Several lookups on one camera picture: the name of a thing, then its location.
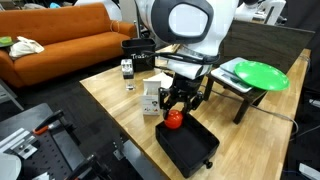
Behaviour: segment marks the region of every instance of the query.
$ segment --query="white robot head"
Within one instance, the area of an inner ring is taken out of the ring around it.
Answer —
[[[144,24],[162,41],[216,56],[239,0],[136,0]]]

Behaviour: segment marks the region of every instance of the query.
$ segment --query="white cloth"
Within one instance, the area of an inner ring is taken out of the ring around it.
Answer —
[[[22,36],[18,36],[17,38],[19,42],[15,43],[10,48],[9,56],[12,59],[16,59],[24,55],[40,53],[44,51],[44,47],[42,47],[35,40],[27,39]]]

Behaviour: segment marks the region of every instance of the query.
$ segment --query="black container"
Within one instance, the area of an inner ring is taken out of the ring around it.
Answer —
[[[141,72],[152,70],[154,66],[154,57],[150,60],[151,65],[147,64],[146,56],[142,51],[155,51],[156,44],[152,39],[130,39],[122,41],[124,55],[132,59],[133,71]]]
[[[188,178],[201,166],[211,168],[209,159],[215,154],[219,140],[190,114],[177,129],[169,129],[164,122],[156,126],[156,139],[161,147]]]

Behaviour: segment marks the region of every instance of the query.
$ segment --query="green plate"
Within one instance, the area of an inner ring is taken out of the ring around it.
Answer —
[[[240,62],[235,66],[234,72],[244,82],[264,90],[280,91],[290,85],[288,77],[280,70],[260,62]]]

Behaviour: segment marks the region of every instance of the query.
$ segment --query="floor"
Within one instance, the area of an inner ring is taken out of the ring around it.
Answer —
[[[115,147],[112,137],[108,133],[108,124],[106,123],[108,117],[103,108],[88,95],[79,83],[80,80],[110,69],[119,63],[114,60],[98,64],[37,86],[14,91],[18,95],[17,100],[25,109],[45,102],[53,111],[63,110],[65,118],[77,127],[75,134],[81,141],[82,153],[85,156],[92,152],[100,154],[104,162],[111,168],[113,179],[142,179],[127,159],[118,161],[113,155]],[[296,118],[300,126],[298,136],[320,125],[320,108],[308,103],[308,99],[311,97],[310,93],[304,93],[303,97],[305,100],[301,101]],[[0,120],[19,112],[20,110],[12,102],[0,104]],[[290,141],[281,179],[306,179],[298,173],[299,163],[305,163],[320,171],[318,144],[320,144],[320,128]]]

